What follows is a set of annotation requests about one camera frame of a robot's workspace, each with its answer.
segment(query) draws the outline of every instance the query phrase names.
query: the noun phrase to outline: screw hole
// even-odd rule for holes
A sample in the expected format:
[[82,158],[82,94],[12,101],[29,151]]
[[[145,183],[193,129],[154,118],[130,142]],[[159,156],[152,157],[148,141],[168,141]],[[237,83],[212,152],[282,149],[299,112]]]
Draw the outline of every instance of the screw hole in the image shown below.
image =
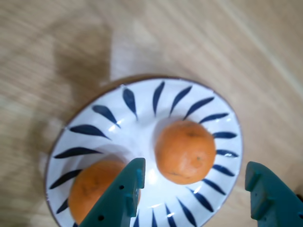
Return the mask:
[[104,220],[104,216],[103,216],[103,215],[100,215],[100,216],[98,217],[98,220],[99,220],[99,221],[103,221],[103,220]]

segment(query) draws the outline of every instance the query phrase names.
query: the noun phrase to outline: wooden table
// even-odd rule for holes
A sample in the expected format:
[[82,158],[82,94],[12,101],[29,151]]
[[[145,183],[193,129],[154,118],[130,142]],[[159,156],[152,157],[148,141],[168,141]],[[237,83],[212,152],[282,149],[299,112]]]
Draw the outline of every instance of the wooden table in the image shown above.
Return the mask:
[[241,174],[205,226],[256,227],[249,161],[302,188],[302,60],[301,0],[1,1],[0,226],[56,226],[43,178],[60,129],[104,85],[158,73],[205,83],[236,111]]

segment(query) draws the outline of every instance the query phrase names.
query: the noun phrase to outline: wood grain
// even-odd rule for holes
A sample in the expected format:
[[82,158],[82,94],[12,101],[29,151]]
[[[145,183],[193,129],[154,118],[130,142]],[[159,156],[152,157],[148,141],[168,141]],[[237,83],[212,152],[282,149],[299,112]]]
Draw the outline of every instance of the wood grain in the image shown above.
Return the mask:
[[43,173],[60,129],[111,81],[164,74],[210,86],[241,122],[241,174],[205,226],[257,226],[249,161],[303,193],[302,12],[301,0],[1,1],[0,225],[56,226]]

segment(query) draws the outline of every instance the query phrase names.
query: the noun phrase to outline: bowl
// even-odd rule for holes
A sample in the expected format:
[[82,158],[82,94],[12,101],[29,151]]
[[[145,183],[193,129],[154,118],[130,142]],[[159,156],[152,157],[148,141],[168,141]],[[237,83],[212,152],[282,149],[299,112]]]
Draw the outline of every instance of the bowl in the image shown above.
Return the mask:
[[[157,169],[154,146],[177,120],[202,124],[214,137],[216,157],[204,179],[187,185]],[[212,89],[181,78],[141,79],[106,92],[63,129],[46,172],[49,208],[61,227],[75,227],[68,197],[75,177],[101,159],[146,159],[145,188],[131,227],[199,227],[223,205],[237,180],[242,134],[233,109]]]

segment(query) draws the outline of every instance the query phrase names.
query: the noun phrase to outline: orange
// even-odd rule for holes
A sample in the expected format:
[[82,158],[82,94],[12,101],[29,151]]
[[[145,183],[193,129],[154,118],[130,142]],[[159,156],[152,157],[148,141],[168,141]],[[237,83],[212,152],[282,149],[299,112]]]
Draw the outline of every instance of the orange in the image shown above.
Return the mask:
[[159,171],[178,184],[201,181],[212,168],[215,155],[212,134],[191,121],[177,121],[164,128],[155,147]]
[[71,188],[68,205],[78,225],[124,167],[122,162],[101,160],[77,176]]

